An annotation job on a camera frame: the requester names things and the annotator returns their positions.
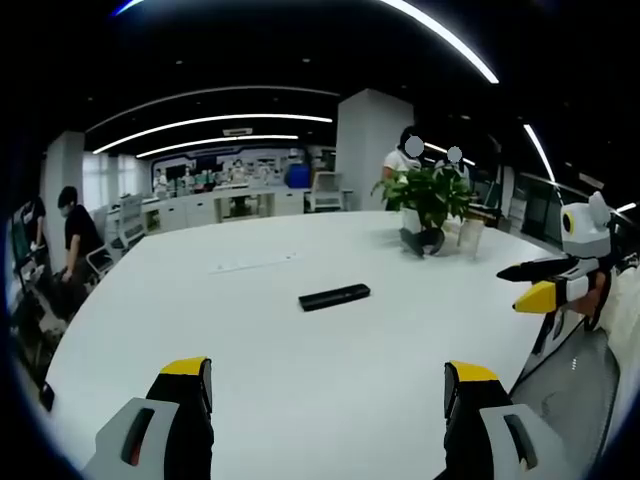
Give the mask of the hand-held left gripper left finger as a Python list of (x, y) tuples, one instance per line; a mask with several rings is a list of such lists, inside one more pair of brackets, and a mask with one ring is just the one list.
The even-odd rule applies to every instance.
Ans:
[(145, 397), (129, 400), (96, 434), (85, 479), (209, 479), (212, 362), (176, 360)]

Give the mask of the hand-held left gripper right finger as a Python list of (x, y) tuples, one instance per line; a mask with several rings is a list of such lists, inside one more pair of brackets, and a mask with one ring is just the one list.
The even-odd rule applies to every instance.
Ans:
[(444, 366), (445, 479), (569, 479), (561, 438), (491, 370)]

